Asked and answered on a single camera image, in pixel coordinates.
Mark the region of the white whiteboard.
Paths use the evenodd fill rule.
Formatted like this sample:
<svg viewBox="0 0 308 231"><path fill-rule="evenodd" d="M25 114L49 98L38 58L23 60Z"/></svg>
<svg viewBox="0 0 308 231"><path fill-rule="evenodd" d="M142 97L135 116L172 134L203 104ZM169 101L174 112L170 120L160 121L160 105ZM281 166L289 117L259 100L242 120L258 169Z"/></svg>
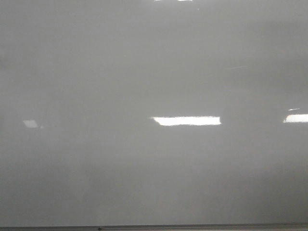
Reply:
<svg viewBox="0 0 308 231"><path fill-rule="evenodd" d="M3 0L2 226L308 220L305 0Z"/></svg>

